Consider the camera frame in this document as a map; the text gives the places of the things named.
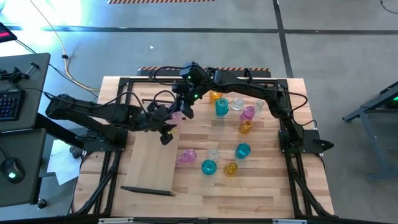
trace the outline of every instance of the glass bottle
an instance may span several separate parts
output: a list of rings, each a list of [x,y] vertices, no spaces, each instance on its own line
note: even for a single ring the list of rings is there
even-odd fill
[[[239,127],[239,131],[241,133],[248,133],[250,132],[250,130],[253,128],[253,123],[250,120],[244,120],[242,121],[240,127]]]
[[[243,99],[239,98],[239,97],[235,97],[233,98],[232,102],[231,102],[231,108],[236,110],[236,111],[241,111],[243,110]]]
[[[216,114],[217,116],[224,116],[228,113],[229,106],[226,98],[216,100]]]
[[[251,121],[253,119],[253,117],[254,117],[254,113],[255,113],[254,107],[253,106],[248,106],[242,112],[241,121],[244,121],[244,120],[250,120]]]
[[[207,150],[207,159],[211,159],[212,161],[218,161],[220,155],[218,154],[217,149],[209,149]]]
[[[244,159],[248,156],[251,152],[250,146],[246,143],[239,144],[235,150],[235,156],[238,159]]]
[[[210,103],[215,104],[216,100],[220,99],[223,96],[223,93],[217,93],[215,91],[209,92]]]
[[[224,173],[227,176],[232,176],[237,171],[238,165],[235,162],[229,162],[224,166]]]
[[[264,106],[264,102],[262,100],[257,100],[256,103],[254,104],[254,114],[256,116],[260,116],[262,112],[262,107]]]
[[[214,174],[217,170],[217,164],[215,161],[207,159],[201,164],[201,170],[206,175]]]
[[[197,153],[195,152],[195,150],[194,149],[187,149],[175,161],[175,165],[187,164],[187,163],[190,163],[190,162],[195,162],[196,158],[197,158]]]

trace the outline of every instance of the green led light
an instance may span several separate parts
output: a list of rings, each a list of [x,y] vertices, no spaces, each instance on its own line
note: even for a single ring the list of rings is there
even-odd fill
[[[8,174],[8,177],[9,178],[14,178],[16,175],[15,175],[15,173],[13,173],[13,172],[11,172],[10,174]]]

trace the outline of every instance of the blue glass bottle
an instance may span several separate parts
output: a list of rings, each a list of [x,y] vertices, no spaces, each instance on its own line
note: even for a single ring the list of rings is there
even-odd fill
[[[250,146],[248,144],[242,143],[239,144],[235,150],[235,156],[238,159],[244,159],[248,156],[251,152]]]
[[[224,116],[228,113],[229,106],[226,98],[216,100],[216,114],[217,116]]]
[[[201,164],[201,170],[206,175],[214,174],[217,170],[217,164],[215,161],[207,159]]]

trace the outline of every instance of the white cable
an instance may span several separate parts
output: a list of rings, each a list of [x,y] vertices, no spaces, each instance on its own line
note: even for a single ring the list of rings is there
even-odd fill
[[[30,1],[30,3],[32,3],[32,5],[36,8],[36,10],[42,15],[42,17],[47,21],[47,23],[50,25],[50,27],[52,28],[52,30],[53,30],[53,31],[55,32],[55,34],[57,35],[58,40],[60,41],[61,46],[62,46],[62,52],[63,52],[62,54],[63,54],[63,55],[67,55],[67,52],[66,52],[65,46],[63,45],[63,42],[62,42],[62,40],[61,40],[61,37],[58,35],[57,31],[56,31],[56,30],[54,29],[54,27],[51,25],[50,21],[42,14],[42,12],[40,11],[40,9],[33,3],[32,0],[29,0],[29,1]],[[66,58],[63,58],[63,64],[64,64],[64,66],[65,66],[66,74],[67,74],[68,77],[72,80],[73,83],[75,83],[76,85],[78,85],[78,86],[80,86],[80,87],[82,87],[82,88],[84,88],[84,89],[86,89],[86,90],[89,90],[89,91],[99,91],[99,89],[86,86],[86,85],[80,83],[79,81],[77,81],[77,80],[69,73],[69,69],[68,69],[68,65],[67,65],[68,63],[67,63],[67,59],[66,59]]]

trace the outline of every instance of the white paper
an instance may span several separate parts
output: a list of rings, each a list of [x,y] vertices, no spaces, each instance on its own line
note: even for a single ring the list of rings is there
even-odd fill
[[[47,166],[47,172],[55,172],[60,166],[62,166],[58,163],[57,159],[59,159],[59,157],[57,157],[57,154],[65,151],[69,152],[69,149],[70,146],[61,140],[55,140],[53,142],[49,165]]]
[[[57,180],[58,180],[58,184],[62,185],[66,182],[68,182],[69,180],[72,180],[76,177],[79,176],[80,170],[79,169],[74,169],[71,170],[70,172],[55,172],[55,174],[57,175]]]
[[[61,140],[55,140],[51,150],[47,172],[55,172],[58,184],[62,185],[79,176],[81,158],[73,158],[70,146]]]

